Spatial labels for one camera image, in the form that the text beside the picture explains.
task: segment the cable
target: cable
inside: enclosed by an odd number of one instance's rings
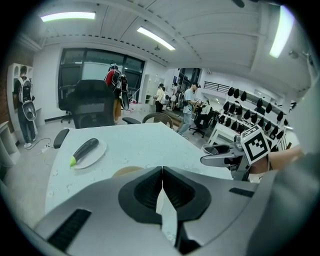
[[[42,138],[36,144],[34,144],[32,147],[27,148],[26,150],[32,150],[42,140],[50,140],[48,145],[51,143],[51,139],[50,138]]]

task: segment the chair backrest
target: chair backrest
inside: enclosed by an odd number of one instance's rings
[[[76,129],[114,126],[115,95],[103,80],[80,80],[67,97]]]
[[[151,113],[151,114],[147,114],[143,120],[142,123],[144,124],[147,120],[154,118],[153,122],[154,123],[159,123],[162,122],[165,125],[167,125],[167,123],[169,123],[170,128],[172,129],[172,127],[174,127],[174,123],[172,122],[172,119],[170,116],[168,116],[167,114],[164,113]]]

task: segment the backpack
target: backpack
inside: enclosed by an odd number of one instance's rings
[[[169,95],[168,95],[166,92],[164,92],[164,95],[162,96],[162,98],[161,98],[161,100],[160,100],[160,103],[161,103],[162,105],[168,105],[169,102],[170,102],[170,97],[169,97]]]
[[[25,103],[27,101],[31,101],[33,97],[33,86],[31,83],[31,80],[27,78],[26,80],[23,80],[22,77],[19,77],[19,82],[21,84],[19,88],[19,101],[21,103]]]

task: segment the robotic hand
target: robotic hand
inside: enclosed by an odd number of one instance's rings
[[[211,146],[217,153],[203,156],[200,161],[205,166],[226,167],[234,180],[246,181],[251,165],[270,152],[269,144],[262,128],[255,125],[234,137],[233,144]]]

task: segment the floor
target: floor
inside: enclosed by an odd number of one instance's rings
[[[122,117],[135,118],[140,122],[144,116],[145,113],[139,112],[122,115]],[[118,125],[127,125],[127,123],[121,118]],[[47,144],[53,146],[56,135],[63,128],[74,128],[73,121],[70,124],[66,120],[63,123],[60,120],[50,121],[46,125],[38,127],[36,142],[33,143],[31,150],[26,150],[22,144],[18,146],[21,156],[17,164],[7,170],[4,178],[12,209],[16,212],[17,217],[31,228],[45,214],[48,181],[52,164],[58,153],[58,149],[53,147],[44,152],[42,149],[46,149]],[[198,133],[192,135],[192,133],[192,130],[187,130],[184,138],[201,149],[208,138],[202,138]]]

